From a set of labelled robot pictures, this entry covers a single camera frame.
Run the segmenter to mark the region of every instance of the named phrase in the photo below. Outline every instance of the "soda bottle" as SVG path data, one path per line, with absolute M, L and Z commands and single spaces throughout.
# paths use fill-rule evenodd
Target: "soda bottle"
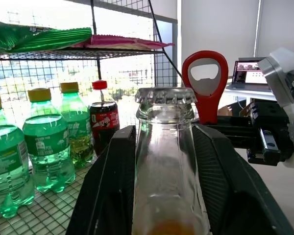
M 23 132 L 33 164 L 33 177 L 40 192 L 61 192 L 75 179 L 70 158 L 68 125 L 51 103 L 50 89 L 28 91 L 30 111 Z
M 21 205 L 33 200 L 34 182 L 28 172 L 24 134 L 6 120 L 0 99 L 0 214 L 11 218 Z
M 61 115 L 68 123 L 71 144 L 71 158 L 75 167 L 82 167 L 93 158 L 93 145 L 90 140 L 90 115 L 87 106 L 78 95 L 78 83 L 61 83 L 63 94 L 59 107 Z
M 107 90 L 107 82 L 98 80 L 92 83 L 93 92 L 89 112 L 94 137 L 94 149 L 99 157 L 110 143 L 114 133 L 120 129 L 118 105 Z
M 208 235 L 191 121 L 191 88 L 140 88 L 133 235 Z

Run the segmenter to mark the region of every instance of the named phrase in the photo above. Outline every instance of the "laptop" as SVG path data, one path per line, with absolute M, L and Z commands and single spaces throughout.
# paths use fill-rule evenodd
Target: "laptop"
M 265 76 L 258 66 L 261 59 L 235 61 L 230 90 L 271 92 Z

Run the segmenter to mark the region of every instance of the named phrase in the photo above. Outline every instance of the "cola bottle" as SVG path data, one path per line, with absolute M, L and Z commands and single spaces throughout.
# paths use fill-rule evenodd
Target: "cola bottle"
M 107 90 L 107 82 L 98 80 L 92 83 L 93 92 L 89 112 L 94 137 L 94 150 L 100 157 L 110 143 L 114 133 L 120 129 L 118 105 Z

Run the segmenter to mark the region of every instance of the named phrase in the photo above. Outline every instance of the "red bottle opener handle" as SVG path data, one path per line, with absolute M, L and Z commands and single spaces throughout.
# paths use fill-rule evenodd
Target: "red bottle opener handle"
M 214 79 L 196 81 L 191 68 L 199 65 L 215 64 L 218 74 Z M 182 79 L 186 87 L 191 87 L 197 98 L 195 104 L 200 124 L 217 124 L 218 105 L 228 79 L 228 65 L 223 55 L 210 50 L 202 50 L 189 56 L 183 63 Z

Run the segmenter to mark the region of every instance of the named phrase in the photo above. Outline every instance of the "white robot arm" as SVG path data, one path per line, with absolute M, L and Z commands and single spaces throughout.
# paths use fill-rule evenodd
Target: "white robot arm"
M 279 48 L 258 65 L 277 102 L 289 117 L 290 139 L 294 142 L 294 52 Z M 294 168 L 294 153 L 283 164 Z

